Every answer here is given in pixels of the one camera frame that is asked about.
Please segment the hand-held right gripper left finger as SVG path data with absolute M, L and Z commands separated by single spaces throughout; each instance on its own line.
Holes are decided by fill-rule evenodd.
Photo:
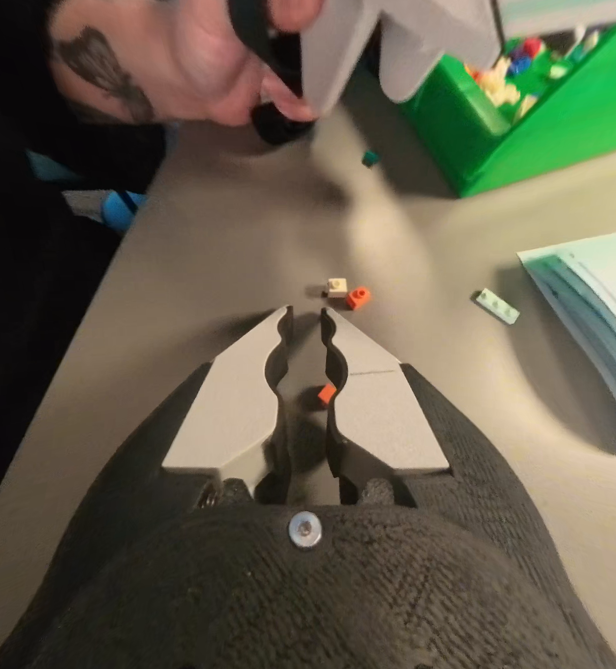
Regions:
M 284 305 L 212 360 L 164 470 L 206 475 L 217 484 L 238 479 L 253 496 L 267 481 L 279 490 L 270 498 L 286 498 L 290 458 L 279 384 L 288 372 L 293 324 L 293 307 Z

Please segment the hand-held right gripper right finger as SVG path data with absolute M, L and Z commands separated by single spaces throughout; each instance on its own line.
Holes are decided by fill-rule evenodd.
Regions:
M 411 506 L 410 483 L 442 482 L 450 464 L 413 389 L 407 366 L 333 308 L 320 314 L 327 402 L 326 456 L 339 502 L 356 505 L 373 480 Z

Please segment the light green lego plate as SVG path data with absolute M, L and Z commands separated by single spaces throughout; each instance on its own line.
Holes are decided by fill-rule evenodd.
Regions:
M 489 289 L 482 289 L 474 298 L 476 304 L 507 325 L 517 322 L 520 312 Z

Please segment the pile of loose lego pieces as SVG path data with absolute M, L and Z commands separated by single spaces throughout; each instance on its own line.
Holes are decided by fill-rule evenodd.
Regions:
M 512 122 L 517 122 L 571 74 L 596 48 L 601 36 L 599 29 L 578 27 L 513 38 L 491 68 L 477 70 L 466 63 L 463 67 L 492 105 L 506 108 Z

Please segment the person's left hand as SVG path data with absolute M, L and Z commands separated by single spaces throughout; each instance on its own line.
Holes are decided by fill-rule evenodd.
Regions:
M 46 1 L 45 44 L 85 124 L 242 126 L 262 102 L 291 121 L 317 118 L 238 39 L 227 1 Z

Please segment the blue plastic object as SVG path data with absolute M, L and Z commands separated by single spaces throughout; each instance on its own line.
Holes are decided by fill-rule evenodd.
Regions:
M 97 179 L 87 179 L 50 157 L 27 152 L 34 176 L 56 187 L 74 213 L 86 215 L 119 235 L 124 235 L 145 205 L 146 196 L 104 187 Z

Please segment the green plastic bin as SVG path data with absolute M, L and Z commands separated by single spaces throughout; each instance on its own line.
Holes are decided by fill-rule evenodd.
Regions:
M 616 25 L 586 55 L 549 52 L 507 82 L 496 107 L 466 67 L 444 56 L 401 113 L 457 196 L 468 197 L 616 151 Z

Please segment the open light blue instruction booklet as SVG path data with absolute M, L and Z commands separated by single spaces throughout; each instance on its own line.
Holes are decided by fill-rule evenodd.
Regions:
M 616 233 L 517 257 L 616 402 Z

